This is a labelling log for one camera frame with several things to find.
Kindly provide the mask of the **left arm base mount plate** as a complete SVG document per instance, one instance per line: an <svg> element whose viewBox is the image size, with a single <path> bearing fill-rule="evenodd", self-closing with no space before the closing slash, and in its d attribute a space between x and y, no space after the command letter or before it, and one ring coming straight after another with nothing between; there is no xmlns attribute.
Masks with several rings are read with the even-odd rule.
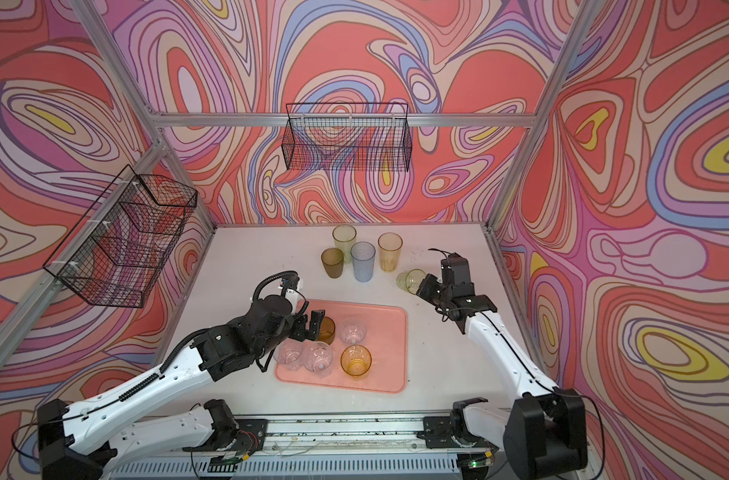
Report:
<svg viewBox="0 0 729 480"><path fill-rule="evenodd" d="M260 418L236 418L232 426L216 426L214 433L204 444L184 447L184 452L236 452L254 454L262 451L268 432L268 420Z"/></svg>

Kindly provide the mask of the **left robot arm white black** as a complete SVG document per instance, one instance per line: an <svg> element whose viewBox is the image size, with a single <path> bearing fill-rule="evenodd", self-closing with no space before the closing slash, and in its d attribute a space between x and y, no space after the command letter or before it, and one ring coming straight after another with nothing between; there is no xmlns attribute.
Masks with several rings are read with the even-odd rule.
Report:
<svg viewBox="0 0 729 480"><path fill-rule="evenodd" d="M266 371L282 342L316 341L324 311L312 311L298 272L258 283L248 312L182 338L162 363L94 397L56 399L36 412L40 475L44 479L102 479L154 454L228 450L244 436L224 400L149 420L154 410L252 366Z"/></svg>

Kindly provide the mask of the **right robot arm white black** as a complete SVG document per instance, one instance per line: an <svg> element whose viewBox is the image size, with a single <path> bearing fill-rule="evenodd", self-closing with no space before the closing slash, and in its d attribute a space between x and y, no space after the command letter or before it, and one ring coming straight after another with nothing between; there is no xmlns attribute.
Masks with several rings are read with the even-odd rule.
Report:
<svg viewBox="0 0 729 480"><path fill-rule="evenodd" d="M481 397L456 401L450 437L460 445L480 440L502 450L520 479L543 479L586 468L585 405L574 390L559 388L511 337L494 304L484 295L457 296L429 274L417 296L477 345L504 387L510 410Z"/></svg>

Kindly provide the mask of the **olive brown short cup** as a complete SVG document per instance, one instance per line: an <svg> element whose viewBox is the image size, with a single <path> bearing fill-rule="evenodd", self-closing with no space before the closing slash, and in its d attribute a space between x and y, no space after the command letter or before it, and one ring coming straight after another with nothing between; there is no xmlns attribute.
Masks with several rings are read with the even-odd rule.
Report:
<svg viewBox="0 0 729 480"><path fill-rule="evenodd" d="M338 279L344 272L344 252L338 248L328 248L320 255L322 266L329 278Z"/></svg>

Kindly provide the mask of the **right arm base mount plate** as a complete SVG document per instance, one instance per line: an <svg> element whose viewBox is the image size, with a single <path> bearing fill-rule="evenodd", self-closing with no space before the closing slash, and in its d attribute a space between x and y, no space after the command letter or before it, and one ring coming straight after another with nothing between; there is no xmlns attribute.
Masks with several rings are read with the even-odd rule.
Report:
<svg viewBox="0 0 729 480"><path fill-rule="evenodd" d="M478 444L477 437L464 434L450 416L426 416L422 419L422 430L416 437L428 449L472 448Z"/></svg>

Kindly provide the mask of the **green short cup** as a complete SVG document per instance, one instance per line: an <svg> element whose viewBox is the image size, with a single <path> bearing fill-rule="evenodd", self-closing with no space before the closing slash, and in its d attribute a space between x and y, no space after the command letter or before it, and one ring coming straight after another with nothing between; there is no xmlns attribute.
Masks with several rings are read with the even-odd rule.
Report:
<svg viewBox="0 0 729 480"><path fill-rule="evenodd" d="M425 278L426 272L422 269L410 269L398 274L396 286L409 294L416 295Z"/></svg>

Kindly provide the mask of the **tall yellow-green cup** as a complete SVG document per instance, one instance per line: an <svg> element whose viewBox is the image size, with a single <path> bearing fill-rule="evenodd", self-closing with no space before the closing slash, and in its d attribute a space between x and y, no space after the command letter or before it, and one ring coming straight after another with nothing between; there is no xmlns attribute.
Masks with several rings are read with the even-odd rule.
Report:
<svg viewBox="0 0 729 480"><path fill-rule="evenodd" d="M334 244L344 254L344 262L346 263L352 262L352 254L350 251L352 251L352 246L356 244L356 235L358 235L356 228L350 224L338 225L332 231Z"/></svg>

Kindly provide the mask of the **amber cup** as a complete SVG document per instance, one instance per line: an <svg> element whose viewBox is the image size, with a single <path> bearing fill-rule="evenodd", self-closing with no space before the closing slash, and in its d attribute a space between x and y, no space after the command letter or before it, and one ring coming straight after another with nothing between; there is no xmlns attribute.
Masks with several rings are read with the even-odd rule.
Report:
<svg viewBox="0 0 729 480"><path fill-rule="evenodd" d="M350 345L340 355L340 366L346 375L362 377L372 366L372 355L363 345Z"/></svg>

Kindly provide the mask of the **clear short glass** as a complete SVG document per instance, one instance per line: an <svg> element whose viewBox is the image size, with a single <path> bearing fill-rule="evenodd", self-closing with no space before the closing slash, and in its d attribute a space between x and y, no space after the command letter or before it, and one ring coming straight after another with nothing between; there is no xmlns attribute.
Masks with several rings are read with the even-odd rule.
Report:
<svg viewBox="0 0 729 480"><path fill-rule="evenodd" d="M334 350L324 342L312 342L302 357L304 369L316 377L324 378L332 373L334 368Z"/></svg>
<svg viewBox="0 0 729 480"><path fill-rule="evenodd" d="M350 319L342 322L338 330L338 338L346 345L358 345L364 342L367 336L367 327L359 319Z"/></svg>
<svg viewBox="0 0 729 480"><path fill-rule="evenodd" d="M280 366L288 370L298 370L302 367L304 344L298 340L286 339L278 345L274 359Z"/></svg>

